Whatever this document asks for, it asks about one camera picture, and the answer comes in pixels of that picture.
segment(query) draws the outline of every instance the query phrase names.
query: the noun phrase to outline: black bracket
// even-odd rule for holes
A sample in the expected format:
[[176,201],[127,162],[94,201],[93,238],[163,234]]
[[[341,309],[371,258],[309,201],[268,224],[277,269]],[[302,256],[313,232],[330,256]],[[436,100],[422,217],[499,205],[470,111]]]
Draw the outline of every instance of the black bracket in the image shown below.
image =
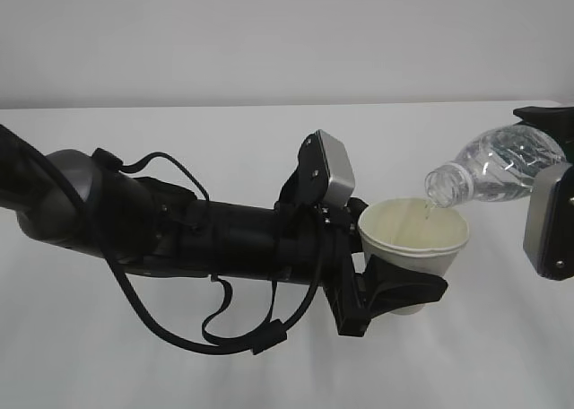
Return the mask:
[[311,134],[303,142],[297,155],[297,169],[289,177],[279,195],[280,203],[317,205],[328,188],[326,166],[318,134]]
[[556,183],[554,193],[545,206],[546,223],[544,238],[541,240],[541,258],[535,262],[536,272],[555,281],[563,281],[574,276],[574,166],[570,166]]
[[371,256],[363,274],[346,258],[325,293],[339,335],[362,337],[370,321],[395,309],[439,301],[447,282],[434,274],[406,270]]
[[515,109],[517,125],[531,126],[548,134],[562,148],[569,162],[574,162],[574,107],[524,107]]

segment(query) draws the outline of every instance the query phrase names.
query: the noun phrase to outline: black strap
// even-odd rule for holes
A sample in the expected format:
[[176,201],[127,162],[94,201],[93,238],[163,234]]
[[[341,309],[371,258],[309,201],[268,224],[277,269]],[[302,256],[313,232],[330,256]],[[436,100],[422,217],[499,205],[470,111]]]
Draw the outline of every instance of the black strap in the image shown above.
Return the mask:
[[275,306],[275,295],[277,293],[277,281],[271,281],[271,305],[267,311],[267,315],[255,329],[244,335],[238,335],[237,337],[220,337],[218,335],[212,335],[206,328],[212,320],[218,315],[222,314],[230,305],[231,299],[233,298],[233,287],[227,281],[224,281],[220,277],[214,275],[212,276],[213,282],[218,282],[223,287],[223,302],[222,305],[209,317],[207,317],[201,325],[201,332],[204,339],[210,344],[216,344],[218,346],[223,346],[225,344],[250,344],[254,340],[258,339],[265,330],[269,329],[269,325],[272,324],[271,318],[273,317],[273,310]]
[[147,155],[145,155],[140,161],[132,164],[132,165],[121,165],[119,166],[118,170],[122,171],[123,173],[126,174],[135,174],[135,173],[139,173],[140,171],[142,171],[145,167],[147,167],[147,165],[150,163],[150,161],[156,159],[156,158],[163,158],[164,160],[168,160],[169,162],[171,162],[173,165],[175,165],[179,171],[181,171],[183,174],[186,175],[186,177],[191,180],[193,182],[193,184],[197,187],[197,189],[199,189],[199,191],[201,192],[202,196],[204,196],[205,199],[205,210],[204,213],[202,215],[202,217],[200,218],[200,222],[197,223],[193,223],[193,222],[183,222],[183,221],[179,221],[176,218],[172,219],[176,222],[179,222],[183,225],[186,225],[188,227],[190,227],[193,231],[196,232],[201,232],[202,230],[205,229],[205,227],[208,225],[209,220],[210,220],[210,212],[211,212],[211,200],[209,199],[209,194],[207,193],[207,190],[205,190],[205,188],[203,187],[203,185],[201,183],[199,183],[199,180],[196,179],[196,177],[191,174],[189,172],[188,169],[186,169],[186,167],[179,162],[178,160],[176,160],[174,157],[172,157],[171,155],[168,155],[167,153],[164,152],[152,152],[149,153]]

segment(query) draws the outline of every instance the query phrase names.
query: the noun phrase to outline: black cable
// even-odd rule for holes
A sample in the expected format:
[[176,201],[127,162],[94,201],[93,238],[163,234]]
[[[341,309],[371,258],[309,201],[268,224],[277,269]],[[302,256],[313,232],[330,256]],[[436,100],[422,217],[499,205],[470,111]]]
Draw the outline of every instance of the black cable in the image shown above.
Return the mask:
[[273,311],[275,306],[275,295],[277,293],[277,281],[271,281],[271,303],[269,306],[269,310],[265,315],[265,318],[256,326],[253,330],[245,333],[244,335],[238,335],[235,337],[220,337],[218,335],[212,335],[210,332],[207,331],[207,326],[210,322],[212,322],[216,317],[221,315],[230,305],[231,299],[233,298],[233,287],[231,284],[219,276],[212,277],[213,282],[220,283],[223,287],[223,301],[222,305],[209,317],[207,317],[201,325],[201,334],[204,337],[205,341],[209,342],[210,344],[216,344],[218,346],[224,346],[230,342],[238,342],[240,340],[248,341],[249,339],[257,338],[257,334],[261,333],[271,322],[273,317]]
[[[192,228],[194,230],[201,230],[202,228],[204,228],[207,225],[207,223],[209,222],[210,213],[211,213],[211,200],[209,199],[209,194],[207,193],[207,190],[203,187],[203,185],[201,183],[199,183],[199,180],[197,180],[195,178],[195,176],[193,174],[191,174],[189,172],[189,170],[186,169],[182,163],[180,163],[178,160],[173,158],[171,155],[168,155],[167,153],[164,153],[164,152],[152,152],[148,155],[145,155],[140,161],[138,161],[134,164],[122,165],[122,167],[120,167],[120,170],[126,174],[138,173],[141,170],[143,170],[150,163],[151,160],[153,160],[155,158],[163,158],[164,160],[168,160],[173,165],[175,165],[183,174],[186,175],[187,178],[189,178],[193,182],[193,184],[201,192],[201,195],[204,196],[204,199],[205,199],[204,215],[202,216],[202,219],[201,219],[200,224],[198,226],[192,226]],[[178,222],[183,224],[183,225],[186,225],[186,226],[190,225],[188,222],[180,222],[180,221],[178,221]]]
[[[220,346],[212,346],[209,344],[199,344],[196,342],[192,342],[178,335],[174,335],[169,330],[163,328],[157,321],[155,321],[155,319],[152,317],[150,312],[147,310],[147,308],[144,306],[141,299],[135,292],[134,286],[127,278],[124,267],[117,261],[115,254],[112,251],[112,248],[108,244],[108,241],[102,235],[98,223],[96,222],[96,220],[92,218],[92,216],[88,211],[88,208],[85,205],[85,202],[79,196],[79,194],[72,186],[70,181],[41,152],[36,150],[30,144],[23,141],[20,137],[12,133],[7,128],[5,128],[5,130],[21,142],[22,149],[26,153],[28,153],[30,158],[34,162],[36,162],[36,164],[62,190],[64,195],[72,203],[75,210],[79,213],[80,217],[84,220],[86,225],[88,225],[88,229],[91,232],[91,236],[93,237],[94,242],[100,249],[100,252],[103,255],[104,259],[108,263],[109,269],[116,278],[116,281],[119,284],[122,292],[126,295],[126,298],[130,303],[130,305],[132,306],[132,308],[134,309],[135,314],[142,320],[142,322],[147,326],[147,328],[152,333],[157,335],[160,339],[164,340],[165,342],[173,344],[174,346],[177,346],[181,349],[207,355],[229,355],[239,352],[245,352],[252,349],[251,346],[246,343],[229,344],[224,347],[220,347]],[[304,313],[309,308],[309,305],[313,300],[319,286],[321,270],[323,266],[324,229],[323,229],[323,223],[318,218],[316,219],[316,225],[317,225],[317,238],[318,238],[316,272],[315,275],[313,276],[313,280],[308,288],[308,291],[303,299],[303,302],[300,304],[297,310],[291,315],[291,317],[287,319],[287,321],[285,321],[283,327],[284,331],[287,331],[290,328],[292,328],[297,323],[297,321],[304,315]]]

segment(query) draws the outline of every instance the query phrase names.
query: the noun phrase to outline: cable strap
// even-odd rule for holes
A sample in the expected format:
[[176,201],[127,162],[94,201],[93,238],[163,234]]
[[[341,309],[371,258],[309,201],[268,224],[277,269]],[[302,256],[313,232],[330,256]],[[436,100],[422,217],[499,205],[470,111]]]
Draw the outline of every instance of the cable strap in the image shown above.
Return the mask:
[[220,337],[209,333],[206,330],[209,323],[215,319],[215,317],[221,315],[231,305],[231,299],[233,298],[233,287],[229,282],[216,275],[212,276],[212,281],[222,285],[223,302],[222,305],[207,317],[201,325],[202,336],[207,342],[218,346],[224,346],[226,344],[244,344],[252,348],[253,354],[257,354],[287,339],[287,330],[283,326],[283,323],[278,319],[275,321],[271,320],[275,306],[277,281],[271,281],[271,305],[269,306],[267,315],[261,324],[259,324],[255,329],[237,337]]

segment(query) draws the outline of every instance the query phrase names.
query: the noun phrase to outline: white table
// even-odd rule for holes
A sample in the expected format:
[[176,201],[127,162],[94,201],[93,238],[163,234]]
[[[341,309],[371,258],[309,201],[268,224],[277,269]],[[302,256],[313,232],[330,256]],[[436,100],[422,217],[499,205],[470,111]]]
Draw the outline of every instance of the white table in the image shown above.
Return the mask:
[[[346,144],[355,195],[419,196],[427,171],[511,110],[539,102],[365,106],[3,110],[0,123],[43,152],[104,147],[126,162],[179,157],[218,201],[271,206],[300,142],[324,128]],[[186,184],[167,163],[149,174]],[[537,277],[521,243],[527,200],[468,204],[472,238],[440,303],[385,315],[340,337],[322,292],[289,340],[257,357],[207,357],[147,332],[97,258],[26,239],[0,213],[0,406],[3,408],[570,408],[574,282]],[[160,322],[199,339],[221,302],[209,280],[133,278]],[[248,331],[269,284],[234,281],[213,331]],[[286,318],[305,288],[280,285]]]

